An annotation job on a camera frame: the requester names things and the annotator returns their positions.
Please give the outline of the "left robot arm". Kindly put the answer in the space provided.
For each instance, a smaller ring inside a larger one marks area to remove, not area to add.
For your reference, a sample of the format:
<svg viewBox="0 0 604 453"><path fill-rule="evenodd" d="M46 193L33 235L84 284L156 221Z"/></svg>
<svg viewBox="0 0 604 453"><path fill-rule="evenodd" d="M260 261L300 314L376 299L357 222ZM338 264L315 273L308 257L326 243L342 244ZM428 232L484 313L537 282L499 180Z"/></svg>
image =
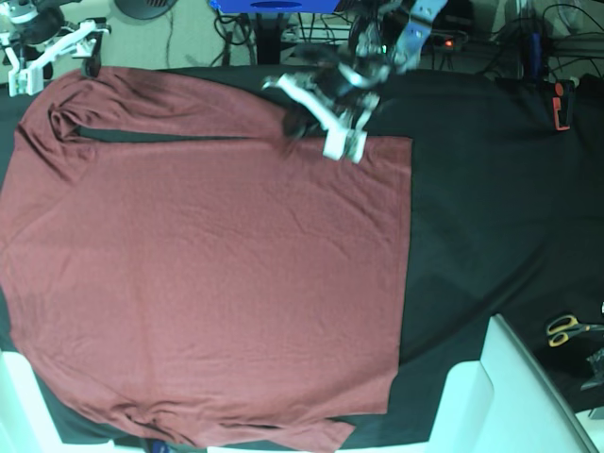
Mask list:
<svg viewBox="0 0 604 453"><path fill-rule="evenodd" d="M264 89L278 89L295 106L286 113L286 136L302 138L315 128L341 126L358 135L380 102L390 76L414 70L445 1L359 1L347 44L296 46L300 57L317 65L314 72L267 77Z"/></svg>

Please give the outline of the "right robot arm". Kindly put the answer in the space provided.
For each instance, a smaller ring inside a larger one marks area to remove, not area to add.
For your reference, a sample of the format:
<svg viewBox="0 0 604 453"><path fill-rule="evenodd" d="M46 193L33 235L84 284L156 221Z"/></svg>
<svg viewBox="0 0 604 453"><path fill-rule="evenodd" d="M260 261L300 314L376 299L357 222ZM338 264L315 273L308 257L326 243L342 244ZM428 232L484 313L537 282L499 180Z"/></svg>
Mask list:
<svg viewBox="0 0 604 453"><path fill-rule="evenodd" d="M53 63L70 56L82 61L82 74L98 76L101 69L101 45L111 32L105 17L93 17L79 23L67 21L61 7L64 1L3 1L1 16L12 26L1 34L1 49L6 62L11 57L18 71L31 70L42 80L53 75Z"/></svg>

